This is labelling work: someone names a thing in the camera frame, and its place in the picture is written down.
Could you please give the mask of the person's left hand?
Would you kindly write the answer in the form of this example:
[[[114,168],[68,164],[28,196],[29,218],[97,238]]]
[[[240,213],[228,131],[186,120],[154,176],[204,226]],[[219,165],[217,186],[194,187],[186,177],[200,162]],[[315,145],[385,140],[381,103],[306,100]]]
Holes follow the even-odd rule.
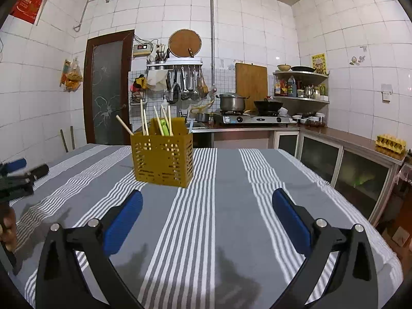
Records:
[[[8,203],[1,204],[1,241],[6,249],[14,252],[17,246],[16,215]]]

